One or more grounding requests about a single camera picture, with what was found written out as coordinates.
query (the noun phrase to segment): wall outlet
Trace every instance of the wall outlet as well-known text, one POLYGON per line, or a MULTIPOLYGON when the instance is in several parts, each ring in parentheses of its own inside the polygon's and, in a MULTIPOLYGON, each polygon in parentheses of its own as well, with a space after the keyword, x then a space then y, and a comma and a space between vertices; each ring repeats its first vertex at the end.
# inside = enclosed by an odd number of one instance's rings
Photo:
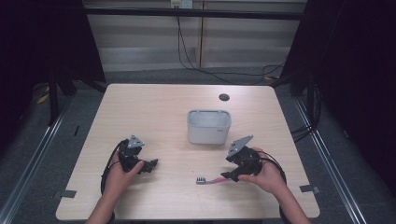
POLYGON ((181 8, 192 9, 192 0, 181 0, 181 8))
POLYGON ((171 8, 181 8, 181 0, 171 0, 171 8))

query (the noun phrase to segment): wooden table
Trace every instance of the wooden table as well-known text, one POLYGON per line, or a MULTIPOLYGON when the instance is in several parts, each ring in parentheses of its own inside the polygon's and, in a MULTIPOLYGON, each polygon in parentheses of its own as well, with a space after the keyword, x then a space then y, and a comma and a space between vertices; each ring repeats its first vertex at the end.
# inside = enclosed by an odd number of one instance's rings
POLYGON ((248 147, 261 147, 282 165, 288 185, 309 217, 318 205, 290 135, 274 90, 270 87, 215 85, 112 84, 107 88, 67 189, 75 198, 62 198, 60 220, 87 219, 101 196, 100 180, 116 146, 135 134, 145 146, 141 160, 160 159, 152 173, 142 173, 124 193, 117 219, 263 219, 279 217, 275 197, 255 185, 228 181, 196 185, 197 177, 220 177, 236 165, 225 160, 233 140, 253 134, 248 147), (230 100, 219 99, 222 93, 230 100), (232 125, 224 145, 188 141, 187 114, 192 109, 227 110, 232 125))

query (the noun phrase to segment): wall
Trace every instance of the wall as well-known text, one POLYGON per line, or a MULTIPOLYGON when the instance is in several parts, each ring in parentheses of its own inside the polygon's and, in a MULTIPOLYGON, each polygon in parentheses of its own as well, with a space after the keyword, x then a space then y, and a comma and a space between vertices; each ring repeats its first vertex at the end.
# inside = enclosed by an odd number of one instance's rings
MULTIPOLYGON (((85 6, 170 7, 170 1, 85 0, 85 6)), ((193 8, 303 12, 305 1, 193 1, 193 8)), ((89 15, 105 72, 180 68, 189 65, 173 17, 89 15)), ((194 66, 264 66, 282 63, 298 21, 180 18, 194 66)))

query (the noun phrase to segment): electrical cord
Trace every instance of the electrical cord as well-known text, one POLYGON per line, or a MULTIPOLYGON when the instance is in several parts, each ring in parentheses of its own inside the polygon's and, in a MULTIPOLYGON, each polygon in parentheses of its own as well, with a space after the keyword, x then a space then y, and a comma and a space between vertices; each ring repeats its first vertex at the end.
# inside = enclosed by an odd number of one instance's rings
MULTIPOLYGON (((286 179, 286 174, 283 171, 282 167, 280 166, 279 162, 277 162, 277 160, 273 156, 271 156, 270 154, 268 154, 264 151, 258 151, 258 153, 263 153, 263 154, 267 155, 270 159, 260 157, 260 158, 244 159, 244 161, 269 161, 269 162, 271 162, 276 167, 276 169, 279 171, 280 176, 282 177, 283 181, 285 181, 285 184, 288 184, 288 181, 286 179)), ((279 206, 279 214, 280 214, 280 218, 282 219, 283 223, 291 224, 291 222, 286 218, 286 216, 283 213, 283 210, 280 206, 279 206)))
POLYGON ((227 79, 225 79, 225 78, 220 77, 219 75, 237 75, 237 76, 245 76, 245 77, 260 77, 259 80, 255 81, 255 82, 253 82, 253 83, 247 84, 247 85, 253 86, 253 85, 256 85, 256 84, 261 83, 261 82, 263 81, 265 75, 268 75, 268 74, 271 74, 271 73, 275 72, 278 68, 283 67, 284 64, 285 64, 285 63, 281 63, 281 64, 270 64, 270 65, 266 65, 266 66, 264 66, 264 68, 262 69, 262 73, 261 73, 261 74, 231 73, 231 72, 212 73, 212 72, 208 72, 208 71, 203 70, 203 69, 196 68, 196 67, 191 63, 190 57, 189 57, 189 55, 188 55, 188 53, 187 53, 186 44, 185 44, 185 42, 184 42, 184 37, 183 37, 183 34, 181 33, 180 19, 179 19, 179 17, 177 17, 177 27, 178 27, 178 29, 177 29, 177 32, 178 32, 178 34, 177 34, 177 52, 178 52, 178 60, 179 60, 180 64, 181 64, 184 68, 186 68, 186 69, 189 69, 189 70, 192 70, 192 71, 197 71, 197 72, 200 72, 200 73, 203 73, 203 74, 207 74, 207 75, 213 76, 213 77, 215 77, 215 78, 217 78, 217 79, 219 79, 219 80, 221 80, 221 81, 224 81, 224 82, 226 82, 226 83, 233 84, 233 85, 246 85, 246 84, 240 84, 240 83, 232 82, 232 81, 230 81, 230 80, 227 80, 227 79), (186 55, 186 58, 187 58, 187 61, 188 61, 190 67, 188 67, 186 64, 184 64, 184 63, 181 61, 180 40, 181 40, 181 43, 182 43, 182 45, 183 45, 184 54, 186 55), (275 68, 272 69, 272 70, 270 70, 269 72, 264 72, 264 70, 267 69, 268 67, 275 67, 275 68))
MULTIPOLYGON (((116 161, 116 162, 114 162, 113 164, 110 164, 110 163, 111 163, 111 161, 113 160, 113 157, 114 157, 114 155, 116 154, 117 150, 120 148, 120 145, 121 145, 121 144, 128 144, 128 142, 129 142, 128 139, 125 139, 125 140, 123 140, 123 141, 120 141, 120 142, 117 144, 117 146, 114 148, 113 152, 111 153, 111 156, 110 156, 110 158, 108 159, 108 162, 107 162, 107 164, 106 164, 105 170, 103 171, 102 180, 101 180, 101 183, 100 183, 100 192, 101 192, 102 194, 103 194, 103 192, 105 191, 107 176, 108 176, 108 173, 110 172, 111 167, 112 167, 113 165, 119 163, 119 161, 116 161)), ((114 220, 115 220, 115 218, 116 218, 116 215, 115 215, 114 212, 113 212, 113 214, 111 215, 111 219, 108 221, 108 223, 113 223, 114 220)))
POLYGON ((313 120, 309 125, 305 125, 291 132, 291 134, 298 133, 298 135, 293 136, 294 143, 301 141, 318 127, 318 123, 321 115, 321 103, 322 103, 322 96, 318 90, 318 87, 315 87, 314 97, 315 97, 315 105, 314 105, 315 112, 313 115, 313 120))

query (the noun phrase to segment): black metal bar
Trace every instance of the black metal bar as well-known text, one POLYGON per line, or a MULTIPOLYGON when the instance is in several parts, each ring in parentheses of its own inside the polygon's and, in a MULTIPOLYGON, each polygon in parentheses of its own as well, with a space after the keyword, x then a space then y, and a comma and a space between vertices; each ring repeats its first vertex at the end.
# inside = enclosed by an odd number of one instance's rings
POLYGON ((237 18, 300 21, 307 16, 304 13, 260 12, 260 11, 229 11, 185 8, 135 8, 135 7, 35 7, 45 12, 55 13, 86 13, 91 15, 122 15, 122 16, 165 16, 165 17, 204 17, 204 18, 237 18))
POLYGON ((315 81, 312 72, 309 72, 309 81, 307 87, 307 94, 306 94, 306 113, 308 118, 310 119, 311 123, 317 125, 314 118, 314 101, 315 101, 315 81))
POLYGON ((59 105, 58 105, 58 86, 56 84, 56 77, 53 68, 49 72, 49 106, 50 106, 50 118, 49 126, 52 126, 53 122, 58 118, 59 105))

